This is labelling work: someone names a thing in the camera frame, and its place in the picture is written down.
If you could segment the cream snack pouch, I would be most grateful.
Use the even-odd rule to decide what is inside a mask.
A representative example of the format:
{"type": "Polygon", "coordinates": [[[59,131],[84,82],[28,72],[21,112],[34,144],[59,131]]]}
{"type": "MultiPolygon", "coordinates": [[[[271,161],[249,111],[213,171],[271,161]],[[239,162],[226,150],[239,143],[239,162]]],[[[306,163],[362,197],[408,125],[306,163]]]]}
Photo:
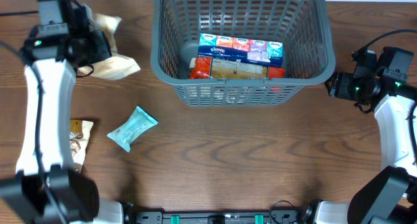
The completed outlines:
{"type": "Polygon", "coordinates": [[[120,17],[107,16],[104,14],[89,13],[89,21],[93,23],[95,29],[104,32],[107,38],[112,56],[104,61],[92,64],[92,67],[83,66],[78,70],[83,74],[92,71],[92,76],[106,80],[119,80],[141,70],[136,61],[124,55],[119,54],[114,38],[114,34],[122,21],[120,17]]]}

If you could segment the teal snack packet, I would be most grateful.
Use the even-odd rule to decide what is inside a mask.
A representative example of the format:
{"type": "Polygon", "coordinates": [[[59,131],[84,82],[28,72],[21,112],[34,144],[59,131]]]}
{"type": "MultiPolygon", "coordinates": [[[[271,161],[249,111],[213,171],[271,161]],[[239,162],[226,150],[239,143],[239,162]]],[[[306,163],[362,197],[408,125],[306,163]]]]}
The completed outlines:
{"type": "Polygon", "coordinates": [[[158,121],[136,106],[128,120],[117,129],[107,134],[107,137],[116,142],[125,151],[130,152],[131,144],[144,132],[156,126],[158,121]]]}

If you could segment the orange pasta packet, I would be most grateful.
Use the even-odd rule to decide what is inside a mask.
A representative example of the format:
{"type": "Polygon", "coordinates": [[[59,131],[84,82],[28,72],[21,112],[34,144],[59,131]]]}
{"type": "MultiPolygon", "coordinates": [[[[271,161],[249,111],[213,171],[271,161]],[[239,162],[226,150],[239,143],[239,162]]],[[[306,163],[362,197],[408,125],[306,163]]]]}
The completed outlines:
{"type": "Polygon", "coordinates": [[[193,58],[189,66],[190,79],[273,79],[284,78],[284,76],[284,68],[266,67],[213,57],[193,58]]]}

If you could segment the Kleenex tissue multipack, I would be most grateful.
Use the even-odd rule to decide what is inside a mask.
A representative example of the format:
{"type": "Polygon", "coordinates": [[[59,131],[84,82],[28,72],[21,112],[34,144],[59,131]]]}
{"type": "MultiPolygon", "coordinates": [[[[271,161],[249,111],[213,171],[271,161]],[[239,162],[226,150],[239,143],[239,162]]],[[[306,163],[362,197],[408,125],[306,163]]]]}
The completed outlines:
{"type": "Polygon", "coordinates": [[[283,63],[283,44],[281,42],[201,33],[198,55],[280,67],[283,63]]]}

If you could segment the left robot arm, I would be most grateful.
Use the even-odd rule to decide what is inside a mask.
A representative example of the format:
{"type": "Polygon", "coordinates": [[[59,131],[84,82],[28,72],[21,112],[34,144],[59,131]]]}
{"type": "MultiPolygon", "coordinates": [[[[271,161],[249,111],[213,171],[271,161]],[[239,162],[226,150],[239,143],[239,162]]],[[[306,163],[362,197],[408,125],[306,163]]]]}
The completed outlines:
{"type": "Polygon", "coordinates": [[[25,66],[27,116],[14,178],[1,197],[25,223],[123,223],[121,203],[103,199],[76,170],[70,148],[70,108],[77,69],[111,56],[88,6],[38,0],[40,23],[16,52],[25,66]]]}

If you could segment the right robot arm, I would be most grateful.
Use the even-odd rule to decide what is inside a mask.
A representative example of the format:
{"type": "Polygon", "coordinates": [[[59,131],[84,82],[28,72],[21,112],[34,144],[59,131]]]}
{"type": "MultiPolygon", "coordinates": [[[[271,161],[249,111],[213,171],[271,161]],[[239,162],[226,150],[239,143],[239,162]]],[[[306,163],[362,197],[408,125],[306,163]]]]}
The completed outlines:
{"type": "Polygon", "coordinates": [[[381,172],[348,203],[317,201],[298,223],[416,222],[416,88],[407,85],[413,53],[386,46],[377,55],[367,47],[352,53],[353,73],[337,72],[327,82],[331,97],[369,106],[377,120],[381,172]]]}

